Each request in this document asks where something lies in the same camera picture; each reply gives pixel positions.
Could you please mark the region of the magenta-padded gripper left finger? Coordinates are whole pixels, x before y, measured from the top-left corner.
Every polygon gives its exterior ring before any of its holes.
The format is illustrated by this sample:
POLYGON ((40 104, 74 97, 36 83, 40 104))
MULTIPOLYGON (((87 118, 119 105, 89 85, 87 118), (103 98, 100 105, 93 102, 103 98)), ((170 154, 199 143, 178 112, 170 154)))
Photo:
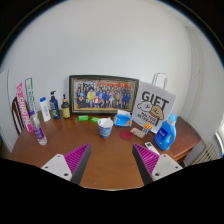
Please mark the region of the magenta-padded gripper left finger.
POLYGON ((79 185, 91 155, 91 144, 85 144, 66 155, 56 154, 42 169, 79 185))

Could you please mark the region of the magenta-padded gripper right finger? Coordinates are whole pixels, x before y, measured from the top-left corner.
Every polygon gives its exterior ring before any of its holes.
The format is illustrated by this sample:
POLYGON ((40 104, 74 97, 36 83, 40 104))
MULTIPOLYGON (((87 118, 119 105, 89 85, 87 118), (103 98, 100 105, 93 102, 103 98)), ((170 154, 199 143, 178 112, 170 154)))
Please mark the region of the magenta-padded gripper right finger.
POLYGON ((158 155, 136 143, 133 144, 132 153, 145 185, 182 169, 169 155, 158 155))

